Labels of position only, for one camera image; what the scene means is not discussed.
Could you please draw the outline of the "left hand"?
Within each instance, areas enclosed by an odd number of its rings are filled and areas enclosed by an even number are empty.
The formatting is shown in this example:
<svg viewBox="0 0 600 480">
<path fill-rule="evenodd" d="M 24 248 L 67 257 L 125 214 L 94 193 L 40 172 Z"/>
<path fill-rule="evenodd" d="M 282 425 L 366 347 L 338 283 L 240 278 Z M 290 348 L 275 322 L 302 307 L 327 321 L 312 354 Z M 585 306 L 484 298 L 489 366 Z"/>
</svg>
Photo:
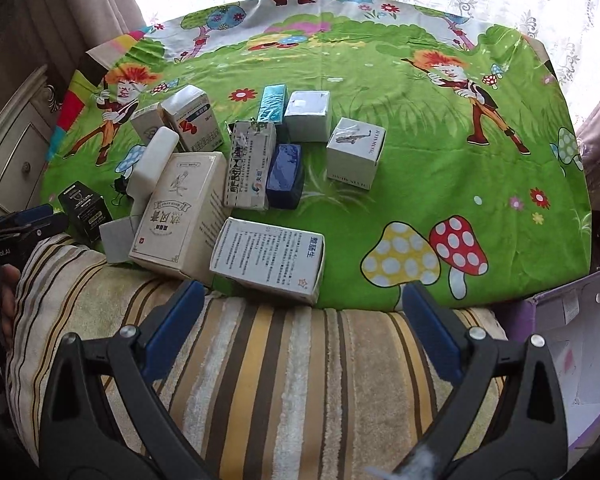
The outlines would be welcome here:
<svg viewBox="0 0 600 480">
<path fill-rule="evenodd" d="M 14 344 L 14 323 L 17 314 L 16 288 L 20 279 L 20 271 L 6 264 L 2 269 L 1 281 L 1 326 L 7 349 Z"/>
</svg>

